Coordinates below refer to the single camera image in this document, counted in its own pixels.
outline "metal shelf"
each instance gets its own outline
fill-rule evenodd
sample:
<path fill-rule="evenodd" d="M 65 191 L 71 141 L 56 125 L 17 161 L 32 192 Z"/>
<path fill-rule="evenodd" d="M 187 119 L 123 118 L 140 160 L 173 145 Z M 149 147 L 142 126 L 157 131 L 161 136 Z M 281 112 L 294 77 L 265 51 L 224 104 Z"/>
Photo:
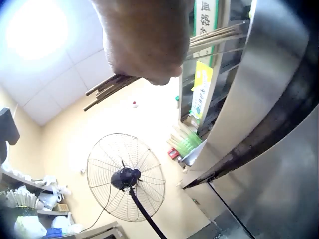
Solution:
<path fill-rule="evenodd" d="M 54 211 L 44 211 L 38 210 L 39 215 L 47 215 L 47 216 L 67 216 L 68 212 L 54 212 Z"/>
<path fill-rule="evenodd" d="M 13 173 L 6 172 L 4 170 L 2 173 L 2 180 L 1 181 L 5 182 L 7 185 L 14 187 L 14 188 L 18 188 L 21 185 L 25 185 L 26 189 L 29 190 L 31 193 L 34 193 L 34 192 L 52 193 L 51 187 L 39 186 L 33 182 L 27 181 L 24 178 L 20 178 L 20 177 L 14 175 Z"/>

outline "standing fan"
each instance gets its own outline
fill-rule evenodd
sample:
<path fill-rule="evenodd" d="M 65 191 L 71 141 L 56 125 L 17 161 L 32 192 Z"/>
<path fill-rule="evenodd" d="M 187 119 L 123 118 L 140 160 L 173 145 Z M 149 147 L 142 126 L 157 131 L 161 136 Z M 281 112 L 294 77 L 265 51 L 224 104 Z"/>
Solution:
<path fill-rule="evenodd" d="M 109 214 L 131 222 L 146 219 L 166 238 L 151 219 L 164 201 L 164 175 L 156 156 L 138 138 L 110 134 L 100 139 L 88 158 L 87 180 Z"/>

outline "fan motor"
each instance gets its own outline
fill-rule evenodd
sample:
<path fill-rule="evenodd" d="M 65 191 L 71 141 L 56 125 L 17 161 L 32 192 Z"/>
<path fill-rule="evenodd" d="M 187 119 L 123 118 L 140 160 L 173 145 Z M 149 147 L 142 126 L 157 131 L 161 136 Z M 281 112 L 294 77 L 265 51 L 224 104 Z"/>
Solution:
<path fill-rule="evenodd" d="M 125 188 L 134 186 L 140 180 L 140 177 L 141 172 L 138 169 L 125 167 L 112 175 L 111 183 L 117 189 L 124 190 Z"/>

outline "ceiling light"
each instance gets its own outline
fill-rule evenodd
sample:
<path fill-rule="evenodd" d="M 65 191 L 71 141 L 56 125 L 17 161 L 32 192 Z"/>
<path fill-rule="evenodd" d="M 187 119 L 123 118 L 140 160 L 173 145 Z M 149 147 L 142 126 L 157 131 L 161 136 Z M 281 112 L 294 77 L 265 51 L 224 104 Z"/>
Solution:
<path fill-rule="evenodd" d="M 28 0 L 14 14 L 6 32 L 8 48 L 27 60 L 55 52 L 67 37 L 66 16 L 52 0 Z"/>

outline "blue plastic basket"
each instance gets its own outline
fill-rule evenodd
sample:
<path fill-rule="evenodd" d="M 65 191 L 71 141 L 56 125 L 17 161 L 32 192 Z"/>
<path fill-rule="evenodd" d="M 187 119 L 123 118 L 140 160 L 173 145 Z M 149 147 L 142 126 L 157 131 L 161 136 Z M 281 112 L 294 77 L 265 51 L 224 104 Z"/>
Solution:
<path fill-rule="evenodd" d="M 54 238 L 54 237 L 61 237 L 62 235 L 62 228 L 48 228 L 47 234 L 43 238 Z"/>

